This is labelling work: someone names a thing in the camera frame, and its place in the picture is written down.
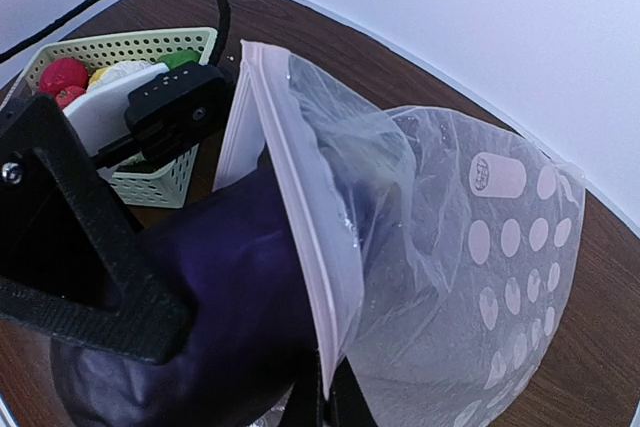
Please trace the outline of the purple toy eggplant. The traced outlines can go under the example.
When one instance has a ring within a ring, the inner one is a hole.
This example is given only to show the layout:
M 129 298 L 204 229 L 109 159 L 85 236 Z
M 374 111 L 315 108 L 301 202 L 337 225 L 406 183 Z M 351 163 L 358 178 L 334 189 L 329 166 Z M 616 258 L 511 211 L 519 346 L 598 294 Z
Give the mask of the purple toy eggplant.
M 270 158 L 145 230 L 141 243 L 196 309 L 184 349 L 150 365 L 53 341 L 56 392 L 77 426 L 247 426 L 286 404 L 317 352 L 298 254 Z

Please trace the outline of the clear zip top bag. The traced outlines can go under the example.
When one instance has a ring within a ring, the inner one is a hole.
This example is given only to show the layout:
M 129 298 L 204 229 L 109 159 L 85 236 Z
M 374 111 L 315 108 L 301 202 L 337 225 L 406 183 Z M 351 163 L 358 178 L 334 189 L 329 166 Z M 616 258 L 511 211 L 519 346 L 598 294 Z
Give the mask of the clear zip top bag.
M 582 176 L 452 109 L 382 110 L 289 50 L 242 45 L 214 185 L 268 152 L 300 259 L 323 393 L 347 358 L 377 426 L 486 426 L 568 302 Z

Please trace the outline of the white toy cauliflower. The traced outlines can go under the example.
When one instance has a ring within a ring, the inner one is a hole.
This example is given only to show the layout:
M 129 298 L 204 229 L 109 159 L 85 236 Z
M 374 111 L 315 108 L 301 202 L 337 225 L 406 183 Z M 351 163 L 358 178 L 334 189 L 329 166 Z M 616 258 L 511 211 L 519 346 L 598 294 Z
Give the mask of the white toy cauliflower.
M 152 64 L 141 60 L 141 61 L 122 61 L 119 62 L 105 70 L 105 72 L 101 75 L 100 81 L 103 84 L 108 84 L 114 82 L 116 80 L 122 79 L 139 71 L 145 70 L 148 67 L 151 67 Z

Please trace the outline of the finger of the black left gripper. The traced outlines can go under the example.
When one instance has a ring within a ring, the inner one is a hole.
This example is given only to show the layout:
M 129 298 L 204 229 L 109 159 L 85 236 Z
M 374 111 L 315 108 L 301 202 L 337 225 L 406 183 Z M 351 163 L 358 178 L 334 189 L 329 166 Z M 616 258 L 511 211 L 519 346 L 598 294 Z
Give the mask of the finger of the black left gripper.
M 1 317 L 156 365 L 183 349 L 193 323 L 47 95 L 1 110 Z

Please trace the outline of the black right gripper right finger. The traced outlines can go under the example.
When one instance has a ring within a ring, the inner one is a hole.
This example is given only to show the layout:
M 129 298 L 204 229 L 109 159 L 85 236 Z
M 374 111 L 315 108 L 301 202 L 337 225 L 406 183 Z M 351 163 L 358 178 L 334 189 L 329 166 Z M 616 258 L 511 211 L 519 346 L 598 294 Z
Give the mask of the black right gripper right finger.
M 338 365 L 330 387 L 327 425 L 375 427 L 375 420 L 347 358 Z

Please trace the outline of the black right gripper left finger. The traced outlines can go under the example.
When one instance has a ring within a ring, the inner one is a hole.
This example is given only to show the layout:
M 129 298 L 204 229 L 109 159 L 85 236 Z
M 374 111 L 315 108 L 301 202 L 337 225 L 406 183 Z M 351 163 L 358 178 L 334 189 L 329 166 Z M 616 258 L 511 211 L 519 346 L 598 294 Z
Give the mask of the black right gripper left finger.
M 329 426 L 318 352 L 306 354 L 287 401 L 287 427 Z

